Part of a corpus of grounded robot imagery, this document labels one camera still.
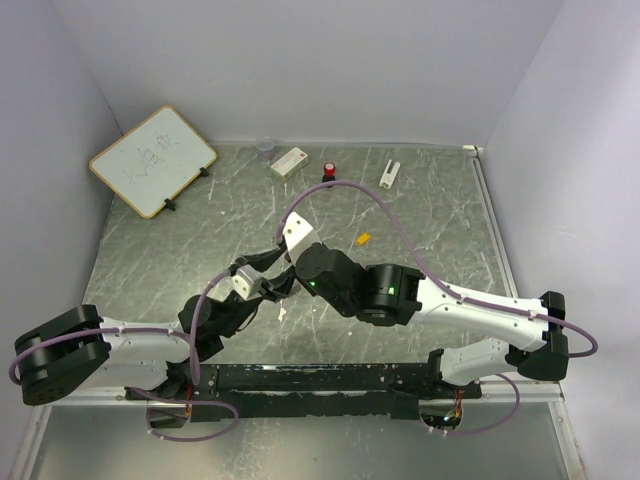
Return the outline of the yellow key tag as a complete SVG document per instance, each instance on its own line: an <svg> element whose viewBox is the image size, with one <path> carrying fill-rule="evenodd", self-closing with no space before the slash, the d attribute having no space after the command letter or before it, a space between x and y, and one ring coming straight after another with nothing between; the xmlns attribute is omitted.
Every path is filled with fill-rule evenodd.
<svg viewBox="0 0 640 480"><path fill-rule="evenodd" d="M371 234L369 232L363 232L355 240L356 246L366 246L371 241Z"/></svg>

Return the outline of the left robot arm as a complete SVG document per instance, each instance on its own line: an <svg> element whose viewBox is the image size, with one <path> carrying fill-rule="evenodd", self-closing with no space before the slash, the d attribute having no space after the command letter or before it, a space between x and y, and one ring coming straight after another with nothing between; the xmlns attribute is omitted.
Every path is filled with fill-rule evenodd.
<svg viewBox="0 0 640 480"><path fill-rule="evenodd" d="M214 280L230 280L232 289L224 300L195 295L168 323L118 321L100 315L94 305L74 307L15 341L9 378L29 406L55 402L77 390L120 387L176 398L201 361L246 328L263 301L277 302L290 294L293 268L272 279L264 276L287 255L277 247L237 258Z"/></svg>

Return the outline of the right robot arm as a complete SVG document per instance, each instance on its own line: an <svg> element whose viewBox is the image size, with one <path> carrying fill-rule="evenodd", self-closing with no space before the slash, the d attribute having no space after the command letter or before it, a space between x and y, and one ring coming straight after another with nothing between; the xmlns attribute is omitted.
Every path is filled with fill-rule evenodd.
<svg viewBox="0 0 640 480"><path fill-rule="evenodd" d="M515 371L537 381L565 378L568 339L544 320L542 299L516 299L464 289L446 293L417 269L383 263L362 266L321 242L300 247L290 260L296 279L346 318L377 327L441 324L482 335L466 347L432 352L426 390L448 396L457 386Z"/></svg>

